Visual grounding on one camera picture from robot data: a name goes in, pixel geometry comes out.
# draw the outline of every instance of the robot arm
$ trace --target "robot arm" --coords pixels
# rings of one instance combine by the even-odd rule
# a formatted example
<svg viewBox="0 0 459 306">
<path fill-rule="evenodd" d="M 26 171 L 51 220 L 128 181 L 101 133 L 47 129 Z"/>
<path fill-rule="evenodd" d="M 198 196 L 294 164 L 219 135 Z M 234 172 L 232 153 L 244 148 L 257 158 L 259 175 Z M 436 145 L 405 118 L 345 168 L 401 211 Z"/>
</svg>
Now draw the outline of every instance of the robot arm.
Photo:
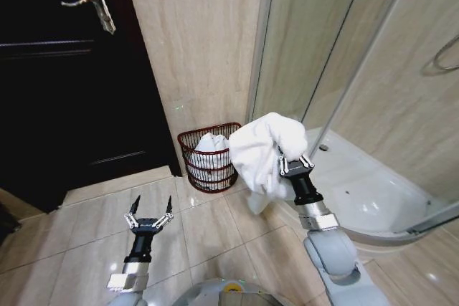
<svg viewBox="0 0 459 306">
<path fill-rule="evenodd" d="M 314 164 L 305 156 L 291 162 L 283 155 L 280 157 L 280 174 L 291 181 L 301 224 L 309 230 L 304 247 L 321 276 L 331 304 L 390 305 L 357 257 L 356 247 L 339 229 L 335 214 L 327 209 L 322 195 L 312 184 L 309 174 L 313 168 Z"/>
<path fill-rule="evenodd" d="M 163 228 L 172 221 L 171 197 L 167 203 L 166 213 L 159 219 L 136 218 L 140 196 L 131 206 L 129 213 L 124 215 L 129 228 L 136 235 L 131 253 L 124 259 L 123 272 L 111 274 L 107 288 L 120 294 L 109 304 L 110 306 L 147 306 L 142 299 L 143 291 L 148 282 L 148 267 L 151 263 L 151 242 Z"/>
</svg>

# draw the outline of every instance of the red basket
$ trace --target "red basket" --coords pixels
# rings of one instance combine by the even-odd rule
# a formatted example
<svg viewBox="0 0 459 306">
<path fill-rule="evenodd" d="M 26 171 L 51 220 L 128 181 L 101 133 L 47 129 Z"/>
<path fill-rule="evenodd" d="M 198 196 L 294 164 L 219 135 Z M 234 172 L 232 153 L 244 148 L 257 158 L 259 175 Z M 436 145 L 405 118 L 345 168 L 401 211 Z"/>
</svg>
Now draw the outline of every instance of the red basket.
<svg viewBox="0 0 459 306">
<path fill-rule="evenodd" d="M 236 183 L 237 171 L 231 164 L 229 148 L 216 152 L 201 152 L 194 148 L 204 134 L 222 134 L 228 139 L 239 128 L 239 123 L 232 122 L 191 130 L 177 136 L 188 180 L 194 188 L 205 193 L 219 193 Z"/>
</svg>

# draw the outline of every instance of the door lever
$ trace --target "door lever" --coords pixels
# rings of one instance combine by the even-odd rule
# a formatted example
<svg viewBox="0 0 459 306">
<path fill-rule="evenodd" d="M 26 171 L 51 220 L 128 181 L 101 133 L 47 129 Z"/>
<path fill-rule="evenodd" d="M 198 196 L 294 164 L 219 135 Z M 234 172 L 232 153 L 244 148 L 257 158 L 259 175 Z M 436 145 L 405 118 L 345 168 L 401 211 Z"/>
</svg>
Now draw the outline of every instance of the door lever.
<svg viewBox="0 0 459 306">
<path fill-rule="evenodd" d="M 74 7 L 83 5 L 86 3 L 93 3 L 96 12 L 98 13 L 100 23 L 105 31 L 110 32 L 112 35 L 115 33 L 115 23 L 113 23 L 112 16 L 108 11 L 107 4 L 105 0 L 78 0 L 72 3 L 66 3 L 65 1 L 61 1 L 60 4 L 67 7 Z"/>
</svg>

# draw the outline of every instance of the door threshold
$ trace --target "door threshold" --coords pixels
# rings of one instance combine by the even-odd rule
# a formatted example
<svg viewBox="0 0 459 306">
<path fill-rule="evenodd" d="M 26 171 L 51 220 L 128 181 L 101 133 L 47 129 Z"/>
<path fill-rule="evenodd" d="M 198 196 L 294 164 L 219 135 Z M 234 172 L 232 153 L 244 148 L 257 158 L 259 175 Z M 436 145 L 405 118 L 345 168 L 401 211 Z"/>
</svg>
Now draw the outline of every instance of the door threshold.
<svg viewBox="0 0 459 306">
<path fill-rule="evenodd" d="M 172 177 L 168 166 L 160 168 L 152 168 L 151 170 L 134 173 L 132 175 L 123 176 L 120 178 L 110 179 L 90 186 L 83 186 L 70 190 L 62 203 L 63 206 L 76 204 L 78 202 L 87 201 L 96 197 L 116 193 L 117 191 L 126 190 L 142 184 L 160 181 Z"/>
</svg>

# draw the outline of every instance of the towel ring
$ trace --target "towel ring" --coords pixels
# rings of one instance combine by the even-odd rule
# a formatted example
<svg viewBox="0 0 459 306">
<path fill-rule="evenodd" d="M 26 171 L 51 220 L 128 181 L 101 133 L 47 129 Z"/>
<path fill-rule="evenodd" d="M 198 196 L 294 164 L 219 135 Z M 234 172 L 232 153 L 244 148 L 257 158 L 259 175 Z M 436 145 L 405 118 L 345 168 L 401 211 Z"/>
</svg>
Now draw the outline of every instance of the towel ring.
<svg viewBox="0 0 459 306">
<path fill-rule="evenodd" d="M 442 56 L 443 53 L 449 50 L 452 46 L 456 44 L 456 42 L 459 41 L 459 34 L 454 36 L 453 39 L 451 39 L 447 44 L 445 44 L 443 47 L 440 48 L 437 54 L 433 57 L 433 65 L 438 68 L 439 70 L 442 71 L 454 71 L 459 69 L 459 64 L 453 65 L 453 66 L 442 66 L 439 62 L 440 57 Z"/>
</svg>

